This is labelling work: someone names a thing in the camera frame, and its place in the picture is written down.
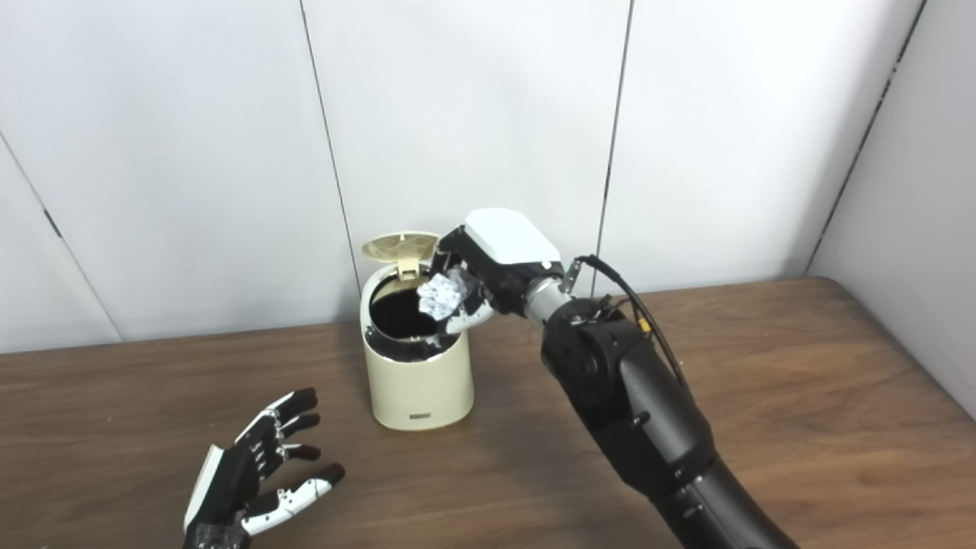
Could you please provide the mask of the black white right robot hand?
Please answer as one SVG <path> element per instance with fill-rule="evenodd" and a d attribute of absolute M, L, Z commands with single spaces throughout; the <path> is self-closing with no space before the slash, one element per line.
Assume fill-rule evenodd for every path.
<path fill-rule="evenodd" d="M 467 215 L 436 244 L 429 274 L 459 268 L 473 289 L 446 319 L 439 335 L 480 326 L 492 315 L 516 315 L 544 331 L 570 295 L 559 288 L 566 271 L 557 247 L 515 210 L 482 208 Z"/>

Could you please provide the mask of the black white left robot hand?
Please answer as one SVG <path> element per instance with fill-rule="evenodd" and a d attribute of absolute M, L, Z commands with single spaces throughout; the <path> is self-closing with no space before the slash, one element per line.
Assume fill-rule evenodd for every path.
<path fill-rule="evenodd" d="M 288 441 L 319 424 L 317 404 L 314 388 L 293 390 L 255 414 L 228 448 L 210 445 L 182 520 L 182 547 L 249 548 L 255 536 L 292 520 L 344 480 L 345 467 L 331 463 L 300 482 L 259 491 L 286 462 L 320 459 L 320 448 Z"/>

